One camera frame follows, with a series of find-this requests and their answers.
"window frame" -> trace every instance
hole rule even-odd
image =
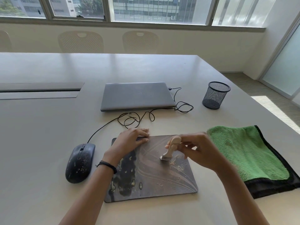
[[[15,24],[42,24],[42,25],[69,25],[90,27],[115,27],[115,28],[139,28],[139,29],[167,29],[167,30],[202,30],[202,31],[236,31],[236,32],[264,32],[264,27],[240,27],[212,25],[219,0],[212,0],[205,25],[181,24],[181,23],[148,23],[148,22],[118,22],[112,20],[110,10],[113,4],[109,0],[102,0],[104,18],[74,18],[69,16],[55,16],[50,0],[39,0],[45,18],[35,17],[6,17],[0,16],[0,23]]]

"person's left hand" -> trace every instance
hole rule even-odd
[[[149,129],[129,128],[119,134],[113,145],[104,153],[103,161],[117,166],[120,160],[136,147],[148,142],[148,138],[137,141],[138,136],[149,136]]]

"window sill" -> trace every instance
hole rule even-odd
[[[187,24],[137,23],[137,22],[106,22],[100,20],[78,20],[78,19],[47,20],[43,18],[41,19],[41,18],[0,17],[0,23],[164,29],[164,30],[265,32],[265,28],[263,27],[206,26],[206,25],[191,25],[191,24],[187,25]]]

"chair backrest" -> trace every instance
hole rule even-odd
[[[123,46],[128,54],[156,54],[158,36],[149,31],[128,31],[123,35]]]
[[[103,53],[103,38],[92,31],[66,31],[58,36],[63,53]]]
[[[11,41],[6,31],[0,31],[0,52],[11,52]]]

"black cable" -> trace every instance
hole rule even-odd
[[[178,92],[180,89],[182,89],[182,88],[181,88],[181,87],[176,87],[176,88],[171,88],[171,89],[169,89],[169,90],[172,90],[172,89],[178,89],[178,90],[175,92],[174,97],[173,97],[173,100],[174,100],[174,102],[175,102],[175,96],[176,96],[177,92]],[[179,110],[182,106],[185,106],[185,105],[186,105],[186,106],[189,106],[190,109],[187,110],[187,111]],[[143,119],[143,117],[145,116],[146,113],[149,113],[149,119],[150,119],[150,121],[154,121],[154,120],[155,120],[155,116],[154,116],[154,114],[152,113],[152,111],[154,111],[154,110],[160,110],[160,109],[174,109],[175,111],[179,111],[179,112],[181,112],[181,113],[189,113],[191,110],[194,109],[194,107],[193,107],[192,105],[186,103],[186,102],[179,101],[178,103],[176,103],[175,107],[171,107],[171,108],[155,108],[155,109],[152,109],[151,111],[146,111],[146,112],[143,114],[142,117],[140,117],[140,116],[138,115],[138,113],[136,113],[136,112],[122,113],[120,116],[118,116],[117,118],[115,118],[115,119],[111,120],[110,122],[106,123],[106,124],[103,125],[101,128],[99,128],[96,132],[94,132],[94,134],[93,134],[93,135],[90,137],[90,139],[88,140],[88,143],[90,142],[90,140],[92,139],[92,137],[93,137],[100,129],[102,129],[103,127],[105,127],[105,126],[108,125],[109,123],[113,122],[114,120],[118,120],[118,123],[120,123],[120,125],[126,127],[127,129],[128,129],[127,126],[132,125],[134,122],[137,122],[138,124],[137,124],[137,126],[135,127],[135,128],[137,128],[137,127],[140,125],[141,120]],[[122,118],[122,117],[124,117],[125,115],[128,115],[128,118],[126,118],[125,121],[124,121],[123,123],[121,123],[119,119]],[[132,121],[131,123],[129,123],[129,124],[126,124],[126,121],[129,120],[129,119],[133,119],[133,121]]]

